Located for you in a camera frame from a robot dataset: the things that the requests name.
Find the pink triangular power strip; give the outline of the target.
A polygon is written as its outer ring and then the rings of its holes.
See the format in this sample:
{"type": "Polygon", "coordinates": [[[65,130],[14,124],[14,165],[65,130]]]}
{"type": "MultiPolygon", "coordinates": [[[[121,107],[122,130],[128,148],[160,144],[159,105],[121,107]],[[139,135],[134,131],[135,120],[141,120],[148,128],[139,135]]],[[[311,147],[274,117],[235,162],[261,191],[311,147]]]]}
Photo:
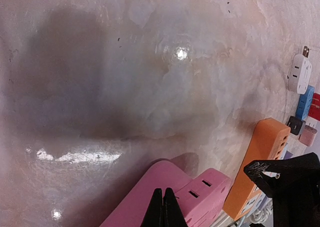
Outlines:
{"type": "Polygon", "coordinates": [[[154,163],[120,204],[101,224],[102,227],[139,227],[155,189],[179,191],[192,178],[174,163],[160,160],[154,163]]]}

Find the orange power strip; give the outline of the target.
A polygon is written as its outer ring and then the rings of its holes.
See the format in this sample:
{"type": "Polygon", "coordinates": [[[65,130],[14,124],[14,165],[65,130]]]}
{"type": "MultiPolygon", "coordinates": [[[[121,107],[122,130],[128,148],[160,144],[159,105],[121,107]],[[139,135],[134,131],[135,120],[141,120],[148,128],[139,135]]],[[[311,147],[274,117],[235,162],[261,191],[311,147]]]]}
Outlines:
{"type": "Polygon", "coordinates": [[[234,221],[248,214],[259,202],[262,191],[256,185],[267,161],[279,160],[291,128],[273,118],[260,120],[253,131],[246,154],[224,202],[223,211],[234,221]]]}

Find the red cube adapter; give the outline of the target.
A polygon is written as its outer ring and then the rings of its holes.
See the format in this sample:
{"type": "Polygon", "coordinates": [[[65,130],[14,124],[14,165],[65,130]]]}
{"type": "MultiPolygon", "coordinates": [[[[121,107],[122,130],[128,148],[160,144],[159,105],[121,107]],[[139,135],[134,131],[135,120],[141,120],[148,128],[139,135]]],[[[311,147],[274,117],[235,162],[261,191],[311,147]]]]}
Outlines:
{"type": "Polygon", "coordinates": [[[320,121],[320,94],[318,93],[313,94],[308,116],[320,121]]]}

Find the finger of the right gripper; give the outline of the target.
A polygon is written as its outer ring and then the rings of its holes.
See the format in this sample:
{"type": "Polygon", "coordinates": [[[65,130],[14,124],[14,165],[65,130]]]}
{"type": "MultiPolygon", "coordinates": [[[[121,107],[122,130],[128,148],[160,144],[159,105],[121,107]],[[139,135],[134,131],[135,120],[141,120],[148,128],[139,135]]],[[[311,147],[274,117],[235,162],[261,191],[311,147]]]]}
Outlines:
{"type": "Polygon", "coordinates": [[[320,160],[314,152],[268,160],[256,185],[273,203],[275,227],[320,225],[320,160]]]}

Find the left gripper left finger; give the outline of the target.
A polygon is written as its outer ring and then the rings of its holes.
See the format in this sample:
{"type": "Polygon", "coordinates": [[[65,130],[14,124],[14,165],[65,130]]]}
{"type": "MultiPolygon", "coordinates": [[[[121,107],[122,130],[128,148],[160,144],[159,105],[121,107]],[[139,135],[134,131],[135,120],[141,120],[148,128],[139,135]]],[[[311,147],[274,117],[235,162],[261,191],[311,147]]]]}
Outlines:
{"type": "Polygon", "coordinates": [[[145,216],[143,227],[163,226],[163,196],[162,189],[156,188],[152,194],[145,216]]]}

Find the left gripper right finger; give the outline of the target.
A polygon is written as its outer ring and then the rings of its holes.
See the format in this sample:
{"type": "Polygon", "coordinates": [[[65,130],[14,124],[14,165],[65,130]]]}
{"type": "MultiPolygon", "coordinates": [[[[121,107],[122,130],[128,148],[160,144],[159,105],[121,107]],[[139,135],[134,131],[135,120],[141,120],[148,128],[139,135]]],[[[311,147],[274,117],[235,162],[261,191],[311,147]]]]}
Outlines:
{"type": "Polygon", "coordinates": [[[163,226],[188,227],[173,190],[168,187],[163,197],[163,226]]]}

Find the blue square plug adapter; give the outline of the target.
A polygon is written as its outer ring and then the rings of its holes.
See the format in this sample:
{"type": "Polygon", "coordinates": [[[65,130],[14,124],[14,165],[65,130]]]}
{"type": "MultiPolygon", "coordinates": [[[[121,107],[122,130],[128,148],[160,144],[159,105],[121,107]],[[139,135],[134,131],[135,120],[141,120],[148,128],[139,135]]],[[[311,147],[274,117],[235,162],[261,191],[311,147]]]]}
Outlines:
{"type": "Polygon", "coordinates": [[[309,114],[310,107],[313,101],[313,95],[315,88],[309,85],[306,89],[305,94],[301,94],[299,97],[297,109],[295,112],[295,117],[300,120],[305,120],[309,114]]]}

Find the white charger plug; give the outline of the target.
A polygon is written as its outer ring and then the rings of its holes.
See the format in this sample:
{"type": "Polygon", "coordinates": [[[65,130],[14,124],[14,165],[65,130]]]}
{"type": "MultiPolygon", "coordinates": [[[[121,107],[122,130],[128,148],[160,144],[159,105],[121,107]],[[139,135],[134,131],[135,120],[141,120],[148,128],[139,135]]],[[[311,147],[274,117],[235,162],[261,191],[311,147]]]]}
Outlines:
{"type": "Polygon", "coordinates": [[[292,67],[288,75],[288,90],[300,95],[304,95],[307,91],[312,64],[308,58],[310,48],[303,47],[302,53],[298,53],[293,57],[292,67]]]}

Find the purple power strip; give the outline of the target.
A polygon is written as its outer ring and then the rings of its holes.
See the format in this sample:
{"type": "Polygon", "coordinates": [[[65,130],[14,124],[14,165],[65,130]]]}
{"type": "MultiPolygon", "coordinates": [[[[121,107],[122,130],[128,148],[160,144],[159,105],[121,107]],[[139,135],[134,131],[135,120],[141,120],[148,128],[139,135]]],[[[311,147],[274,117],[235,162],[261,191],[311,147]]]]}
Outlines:
{"type": "Polygon", "coordinates": [[[288,160],[288,159],[291,159],[292,157],[293,157],[293,154],[290,151],[286,149],[283,150],[283,153],[281,155],[281,160],[288,160]]]}

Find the small pink charger plug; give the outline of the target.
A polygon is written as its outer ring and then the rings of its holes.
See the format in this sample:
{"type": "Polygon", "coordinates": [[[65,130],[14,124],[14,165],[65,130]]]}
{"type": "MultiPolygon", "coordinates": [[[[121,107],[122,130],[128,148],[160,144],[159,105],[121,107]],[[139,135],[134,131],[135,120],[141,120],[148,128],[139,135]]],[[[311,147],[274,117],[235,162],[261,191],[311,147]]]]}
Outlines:
{"type": "Polygon", "coordinates": [[[302,134],[299,136],[299,142],[307,147],[311,147],[315,141],[318,130],[312,126],[305,125],[302,134]]]}

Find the black charger plug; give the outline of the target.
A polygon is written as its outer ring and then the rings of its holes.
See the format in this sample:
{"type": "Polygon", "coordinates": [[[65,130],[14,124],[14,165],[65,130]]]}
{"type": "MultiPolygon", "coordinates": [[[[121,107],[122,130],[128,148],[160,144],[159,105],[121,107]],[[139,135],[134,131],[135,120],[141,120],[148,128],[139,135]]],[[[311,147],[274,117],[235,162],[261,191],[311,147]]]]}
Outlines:
{"type": "Polygon", "coordinates": [[[290,116],[286,125],[289,127],[288,136],[298,140],[305,128],[306,121],[296,116],[290,116]]]}

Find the pink square plug adapter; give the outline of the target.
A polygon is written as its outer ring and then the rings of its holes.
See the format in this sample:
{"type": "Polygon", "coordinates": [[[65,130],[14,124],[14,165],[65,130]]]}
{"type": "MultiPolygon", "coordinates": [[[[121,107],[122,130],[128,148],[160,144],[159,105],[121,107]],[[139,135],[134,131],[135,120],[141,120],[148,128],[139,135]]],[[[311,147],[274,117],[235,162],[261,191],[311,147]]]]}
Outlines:
{"type": "Polygon", "coordinates": [[[180,210],[189,227],[209,227],[218,218],[232,180],[209,168],[175,192],[180,210]]]}

